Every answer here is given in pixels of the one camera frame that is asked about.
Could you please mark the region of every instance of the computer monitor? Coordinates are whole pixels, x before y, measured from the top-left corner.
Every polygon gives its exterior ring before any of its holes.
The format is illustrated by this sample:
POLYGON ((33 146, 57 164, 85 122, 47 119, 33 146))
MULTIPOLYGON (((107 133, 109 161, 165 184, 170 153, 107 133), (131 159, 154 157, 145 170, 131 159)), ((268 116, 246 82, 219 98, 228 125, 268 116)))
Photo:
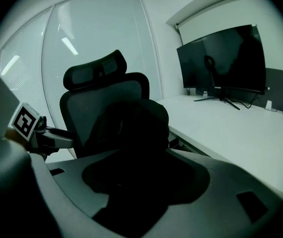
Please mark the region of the computer monitor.
POLYGON ((256 25, 204 36, 178 48, 177 53, 184 88, 265 91, 265 57, 256 25))

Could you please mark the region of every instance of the monitor stand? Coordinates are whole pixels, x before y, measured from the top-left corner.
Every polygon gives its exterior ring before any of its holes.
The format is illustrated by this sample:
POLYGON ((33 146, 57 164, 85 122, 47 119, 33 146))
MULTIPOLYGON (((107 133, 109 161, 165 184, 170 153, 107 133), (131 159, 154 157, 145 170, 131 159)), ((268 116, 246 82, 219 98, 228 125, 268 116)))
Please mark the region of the monitor stand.
POLYGON ((237 107, 236 105, 234 105, 230 100, 228 100, 227 98, 225 97, 208 97, 208 98, 204 98, 204 99, 200 99, 200 100, 195 100, 195 101, 207 101, 207 100, 217 100, 219 99, 220 101, 224 101, 225 103, 228 103, 230 104, 231 106, 233 106, 234 108, 240 110, 239 107, 237 107))

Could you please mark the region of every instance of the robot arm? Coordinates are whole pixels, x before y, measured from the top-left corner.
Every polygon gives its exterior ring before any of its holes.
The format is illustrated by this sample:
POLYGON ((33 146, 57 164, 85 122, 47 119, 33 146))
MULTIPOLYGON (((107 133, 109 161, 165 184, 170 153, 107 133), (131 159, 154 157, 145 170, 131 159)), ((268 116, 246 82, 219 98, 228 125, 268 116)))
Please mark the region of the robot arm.
POLYGON ((47 118, 40 116, 30 105, 18 109, 13 128, 28 141, 27 151, 50 155, 61 148, 72 148, 75 134, 67 130, 47 127, 47 118))

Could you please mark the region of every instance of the monitor screen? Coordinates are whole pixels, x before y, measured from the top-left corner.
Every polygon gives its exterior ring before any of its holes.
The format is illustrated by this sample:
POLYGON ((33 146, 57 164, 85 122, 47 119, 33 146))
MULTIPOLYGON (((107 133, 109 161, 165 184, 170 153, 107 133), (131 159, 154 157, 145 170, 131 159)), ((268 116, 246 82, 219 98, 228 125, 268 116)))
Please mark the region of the monitor screen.
POLYGON ((265 57, 257 26, 207 35, 178 48, 177 53, 184 88, 265 90, 265 57))

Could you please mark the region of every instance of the small white object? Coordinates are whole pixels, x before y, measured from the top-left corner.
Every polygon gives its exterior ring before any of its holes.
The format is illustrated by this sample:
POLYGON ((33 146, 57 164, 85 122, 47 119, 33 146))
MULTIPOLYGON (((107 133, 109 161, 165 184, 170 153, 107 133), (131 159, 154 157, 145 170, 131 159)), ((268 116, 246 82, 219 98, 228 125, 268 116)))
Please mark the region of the small white object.
POLYGON ((39 118, 39 113, 28 103, 22 103, 11 125, 23 138, 29 141, 39 118))
POLYGON ((272 101, 267 101, 266 110, 271 110, 272 101))

